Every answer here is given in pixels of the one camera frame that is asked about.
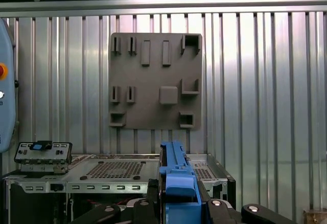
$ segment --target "raised rectangular tab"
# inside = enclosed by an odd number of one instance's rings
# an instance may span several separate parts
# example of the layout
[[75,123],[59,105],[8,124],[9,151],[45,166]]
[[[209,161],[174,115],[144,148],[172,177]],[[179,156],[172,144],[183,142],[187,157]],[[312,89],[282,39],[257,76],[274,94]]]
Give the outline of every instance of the raised rectangular tab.
[[141,64],[142,64],[142,66],[150,65],[150,41],[143,42]]
[[162,43],[162,65],[163,66],[170,66],[170,54],[169,54],[169,41],[163,41]]

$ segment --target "raised square block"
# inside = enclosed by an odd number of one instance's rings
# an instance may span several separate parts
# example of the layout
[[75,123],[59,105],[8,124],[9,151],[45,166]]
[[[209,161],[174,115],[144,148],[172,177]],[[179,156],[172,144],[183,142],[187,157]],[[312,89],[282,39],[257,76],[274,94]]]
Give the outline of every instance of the raised square block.
[[161,105],[175,105],[178,103],[178,88],[162,86],[159,89],[159,102]]

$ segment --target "square cutout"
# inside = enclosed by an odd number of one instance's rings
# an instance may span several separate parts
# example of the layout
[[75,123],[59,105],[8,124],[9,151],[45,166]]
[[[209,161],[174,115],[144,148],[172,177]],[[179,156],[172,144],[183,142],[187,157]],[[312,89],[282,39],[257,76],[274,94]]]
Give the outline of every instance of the square cutout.
[[194,114],[192,112],[179,112],[179,125],[181,128],[194,127]]
[[126,125],[126,114],[119,112],[110,113],[110,126],[123,127]]
[[178,103],[178,88],[161,86],[159,89],[159,102],[161,105],[175,105]]

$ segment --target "orange button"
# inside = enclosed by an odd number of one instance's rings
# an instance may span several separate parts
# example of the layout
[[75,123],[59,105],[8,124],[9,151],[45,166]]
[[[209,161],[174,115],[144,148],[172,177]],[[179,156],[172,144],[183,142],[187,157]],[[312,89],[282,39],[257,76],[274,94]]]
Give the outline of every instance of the orange button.
[[0,81],[4,80],[8,74],[8,69],[5,64],[0,63]]

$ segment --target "gray metal sheet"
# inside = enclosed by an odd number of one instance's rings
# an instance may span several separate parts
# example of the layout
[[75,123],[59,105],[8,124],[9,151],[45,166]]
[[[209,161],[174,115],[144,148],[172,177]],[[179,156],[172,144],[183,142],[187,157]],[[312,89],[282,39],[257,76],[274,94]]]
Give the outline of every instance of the gray metal sheet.
[[[152,153],[161,140],[182,139],[233,175],[238,207],[258,201],[301,222],[303,209],[327,206],[325,11],[327,0],[0,4],[1,17],[17,17],[7,21],[16,41],[19,140]],[[202,33],[201,130],[109,128],[109,36],[138,31]],[[4,173],[16,168],[14,151],[3,155]]]
[[275,65],[276,65],[276,115],[277,115],[277,173],[278,173],[278,205],[280,213],[288,218],[294,215],[294,167],[293,131],[293,87],[292,64],[290,60],[289,17],[288,13],[275,14]]
[[241,57],[241,119],[242,119],[242,165],[243,202],[258,203],[259,192],[248,192],[251,187],[259,188],[258,171],[258,80],[255,41],[256,18],[253,13],[240,14],[240,57]]

